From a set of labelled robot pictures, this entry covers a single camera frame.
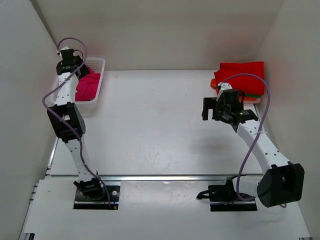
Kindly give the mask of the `magenta t shirt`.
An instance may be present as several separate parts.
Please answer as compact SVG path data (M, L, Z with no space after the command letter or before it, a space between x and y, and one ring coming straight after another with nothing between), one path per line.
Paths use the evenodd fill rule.
M90 69L90 74L81 78L76 87L76 102L89 102L96 97L101 74L94 72L90 67L88 68Z

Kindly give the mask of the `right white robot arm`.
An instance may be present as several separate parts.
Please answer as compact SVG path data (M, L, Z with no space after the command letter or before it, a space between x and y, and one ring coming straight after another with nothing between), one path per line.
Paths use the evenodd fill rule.
M223 96L205 97L201 113L204 121L208 120L209 111L213 112L213 120L230 125L248 145L245 158L254 155L261 167L262 178L243 174L245 164L242 163L238 175L228 177L223 185L208 186L206 191L197 195L197 199L210 199L217 206L258 199L267 208L301 200L304 168L299 163L292 163L277 149L251 109L245 109L240 100L228 100Z

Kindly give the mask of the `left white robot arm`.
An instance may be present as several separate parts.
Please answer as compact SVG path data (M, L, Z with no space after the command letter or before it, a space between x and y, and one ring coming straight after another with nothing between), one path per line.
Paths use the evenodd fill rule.
M81 59L61 60L56 66L57 86L43 97L42 103L56 137L65 144L72 156L78 174L78 180L73 184L83 196L100 201L107 190L90 164L84 143L86 125L75 103L83 66Z

